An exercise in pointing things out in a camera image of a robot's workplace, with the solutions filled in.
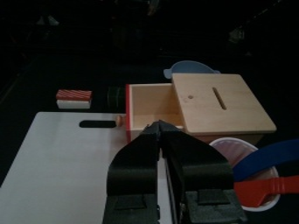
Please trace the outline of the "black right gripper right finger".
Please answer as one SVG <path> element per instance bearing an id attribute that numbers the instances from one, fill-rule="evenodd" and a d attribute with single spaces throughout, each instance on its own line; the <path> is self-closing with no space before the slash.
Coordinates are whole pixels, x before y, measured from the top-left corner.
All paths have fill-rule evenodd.
<path id="1" fill-rule="evenodd" d="M 159 122 L 175 224 L 249 224 L 229 160 L 207 143 Z"/>

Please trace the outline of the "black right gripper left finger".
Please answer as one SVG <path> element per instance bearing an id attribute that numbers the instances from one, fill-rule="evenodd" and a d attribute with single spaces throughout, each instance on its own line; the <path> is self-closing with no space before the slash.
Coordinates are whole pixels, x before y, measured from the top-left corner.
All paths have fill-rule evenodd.
<path id="1" fill-rule="evenodd" d="M 116 153 L 107 171 L 102 224 L 158 224 L 159 123 Z"/>

